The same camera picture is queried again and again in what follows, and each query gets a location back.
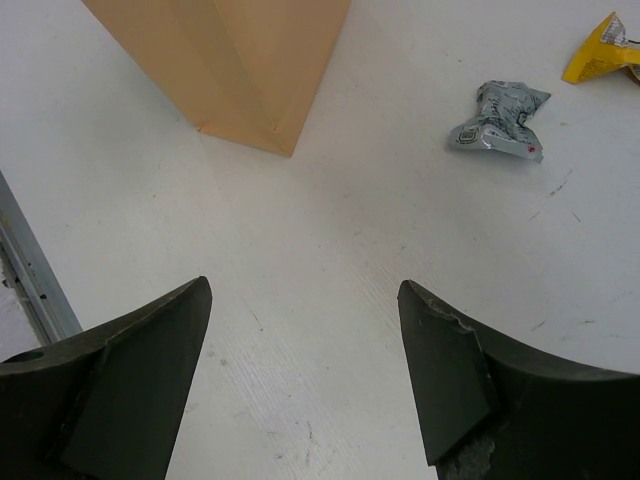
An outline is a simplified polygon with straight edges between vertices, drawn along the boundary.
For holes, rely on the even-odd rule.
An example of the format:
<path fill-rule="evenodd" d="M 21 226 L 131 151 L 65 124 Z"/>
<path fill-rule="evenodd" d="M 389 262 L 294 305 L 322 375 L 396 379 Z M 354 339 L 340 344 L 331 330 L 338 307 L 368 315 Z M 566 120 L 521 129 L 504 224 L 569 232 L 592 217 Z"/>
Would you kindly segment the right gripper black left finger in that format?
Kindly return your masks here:
<path fill-rule="evenodd" d="M 2 478 L 165 478 L 211 305 L 200 276 L 3 361 Z"/>

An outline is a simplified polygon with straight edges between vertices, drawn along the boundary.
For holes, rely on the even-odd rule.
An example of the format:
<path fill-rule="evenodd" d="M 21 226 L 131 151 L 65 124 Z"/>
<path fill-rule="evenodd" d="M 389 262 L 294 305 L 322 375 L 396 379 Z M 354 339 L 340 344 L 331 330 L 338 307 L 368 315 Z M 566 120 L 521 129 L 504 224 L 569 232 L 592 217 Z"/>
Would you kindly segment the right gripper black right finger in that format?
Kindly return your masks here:
<path fill-rule="evenodd" d="M 441 479 L 635 479 L 639 378 L 530 347 L 412 280 L 402 340 L 427 463 Z"/>

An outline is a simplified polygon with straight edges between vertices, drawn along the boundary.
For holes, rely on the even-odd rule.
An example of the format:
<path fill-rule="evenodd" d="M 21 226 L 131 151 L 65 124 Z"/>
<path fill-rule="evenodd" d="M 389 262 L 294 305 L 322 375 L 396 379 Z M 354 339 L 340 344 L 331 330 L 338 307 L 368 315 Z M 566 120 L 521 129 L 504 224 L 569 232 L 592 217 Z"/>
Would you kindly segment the silver wrapper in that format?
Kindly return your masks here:
<path fill-rule="evenodd" d="M 550 98 L 550 93 L 523 82 L 485 82 L 476 92 L 475 116 L 449 133 L 448 146 L 454 150 L 494 150 L 541 163 L 543 147 L 526 122 Z"/>

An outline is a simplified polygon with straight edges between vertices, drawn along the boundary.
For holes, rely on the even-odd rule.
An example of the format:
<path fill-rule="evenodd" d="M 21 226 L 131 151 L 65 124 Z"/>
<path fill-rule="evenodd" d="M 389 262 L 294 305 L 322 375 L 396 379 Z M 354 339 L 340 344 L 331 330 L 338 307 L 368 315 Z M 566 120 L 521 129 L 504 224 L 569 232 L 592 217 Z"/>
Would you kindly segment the brown paper bag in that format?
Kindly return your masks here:
<path fill-rule="evenodd" d="M 347 1 L 88 1 L 202 134 L 294 152 Z"/>

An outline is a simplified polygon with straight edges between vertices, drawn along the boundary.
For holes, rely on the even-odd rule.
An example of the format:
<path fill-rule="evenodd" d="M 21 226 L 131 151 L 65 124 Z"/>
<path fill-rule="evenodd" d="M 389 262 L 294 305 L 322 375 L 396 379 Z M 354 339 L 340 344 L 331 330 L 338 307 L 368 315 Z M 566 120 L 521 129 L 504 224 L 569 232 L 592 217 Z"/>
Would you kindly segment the small yellow candy wrapper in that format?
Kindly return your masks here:
<path fill-rule="evenodd" d="M 639 83 L 639 41 L 627 37 L 620 17 L 612 12 L 577 49 L 562 80 L 579 84 L 619 70 L 627 70 Z"/>

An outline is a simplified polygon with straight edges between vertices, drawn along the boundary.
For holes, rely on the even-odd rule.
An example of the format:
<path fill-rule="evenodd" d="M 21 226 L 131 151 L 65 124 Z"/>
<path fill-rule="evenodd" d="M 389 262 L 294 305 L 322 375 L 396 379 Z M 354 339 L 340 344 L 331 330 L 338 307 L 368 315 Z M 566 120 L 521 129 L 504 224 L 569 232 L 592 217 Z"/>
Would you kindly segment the aluminium front rail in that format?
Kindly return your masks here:
<path fill-rule="evenodd" d="M 55 343 L 82 332 L 9 184 L 1 180 L 1 251 L 39 339 Z"/>

